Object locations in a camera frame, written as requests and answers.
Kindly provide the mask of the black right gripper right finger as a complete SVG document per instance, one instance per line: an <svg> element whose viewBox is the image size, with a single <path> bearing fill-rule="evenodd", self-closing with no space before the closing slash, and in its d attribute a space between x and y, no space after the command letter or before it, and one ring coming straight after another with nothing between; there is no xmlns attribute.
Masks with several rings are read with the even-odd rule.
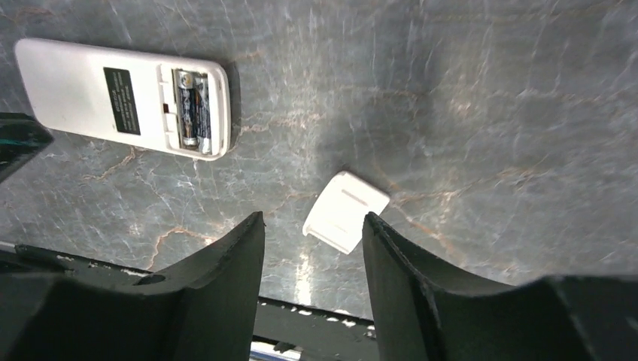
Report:
<svg viewBox="0 0 638 361"><path fill-rule="evenodd" d="M435 256L369 213L363 254L382 360L635 360L634 275L510 286Z"/></svg>

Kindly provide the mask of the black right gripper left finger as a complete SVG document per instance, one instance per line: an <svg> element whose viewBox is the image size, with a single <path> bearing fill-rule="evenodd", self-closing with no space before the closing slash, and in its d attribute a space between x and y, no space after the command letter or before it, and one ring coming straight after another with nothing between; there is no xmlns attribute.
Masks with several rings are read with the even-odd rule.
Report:
<svg viewBox="0 0 638 361"><path fill-rule="evenodd" d="M255 212L157 272L1 247L3 360L247 360L265 223Z"/></svg>

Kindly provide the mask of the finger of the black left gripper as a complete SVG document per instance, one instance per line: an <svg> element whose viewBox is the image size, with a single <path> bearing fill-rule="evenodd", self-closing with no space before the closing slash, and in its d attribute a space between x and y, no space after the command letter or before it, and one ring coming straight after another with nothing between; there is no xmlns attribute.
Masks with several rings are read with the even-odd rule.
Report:
<svg viewBox="0 0 638 361"><path fill-rule="evenodd" d="M1 112L1 182L53 142L53 136L35 118Z"/></svg>

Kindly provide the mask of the white battery cover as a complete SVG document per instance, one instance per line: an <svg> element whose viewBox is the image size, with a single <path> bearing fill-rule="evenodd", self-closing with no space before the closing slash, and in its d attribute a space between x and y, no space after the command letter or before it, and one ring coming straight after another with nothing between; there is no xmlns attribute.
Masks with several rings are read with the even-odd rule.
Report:
<svg viewBox="0 0 638 361"><path fill-rule="evenodd" d="M388 194L348 171L341 171L318 196L302 233L350 254L362 238L364 217L370 212L380 214L389 202Z"/></svg>

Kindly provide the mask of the black orange AAA battery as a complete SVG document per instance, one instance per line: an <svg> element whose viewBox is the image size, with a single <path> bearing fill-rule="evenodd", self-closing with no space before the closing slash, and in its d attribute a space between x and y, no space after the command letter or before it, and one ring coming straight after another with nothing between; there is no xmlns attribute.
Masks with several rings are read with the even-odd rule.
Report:
<svg viewBox="0 0 638 361"><path fill-rule="evenodd" d="M173 71L181 146L194 148L199 144L196 134L196 91L193 75L185 70Z"/></svg>
<svg viewBox="0 0 638 361"><path fill-rule="evenodd" d="M212 154L211 112L208 96L208 79L204 74L197 73L194 78L196 90L196 136L199 142L199 152L204 155Z"/></svg>

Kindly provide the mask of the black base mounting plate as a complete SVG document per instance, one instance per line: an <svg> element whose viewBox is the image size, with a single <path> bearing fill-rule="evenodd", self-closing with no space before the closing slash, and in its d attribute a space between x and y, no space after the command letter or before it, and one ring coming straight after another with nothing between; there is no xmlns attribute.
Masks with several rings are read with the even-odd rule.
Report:
<svg viewBox="0 0 638 361"><path fill-rule="evenodd" d="M99 280L112 276L132 283L147 270L61 253L1 243L2 272L61 271ZM371 320L345 311L327 311L259 297L251 344L252 360L378 360Z"/></svg>

